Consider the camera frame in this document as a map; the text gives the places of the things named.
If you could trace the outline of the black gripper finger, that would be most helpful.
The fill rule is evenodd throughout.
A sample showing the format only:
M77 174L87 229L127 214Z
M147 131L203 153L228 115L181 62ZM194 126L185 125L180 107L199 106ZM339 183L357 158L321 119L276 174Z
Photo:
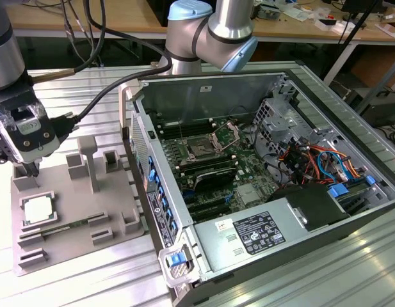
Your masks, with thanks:
M25 169L26 175L28 177L37 177L40 172L40 161L36 162L31 162L31 163L24 163L23 167Z

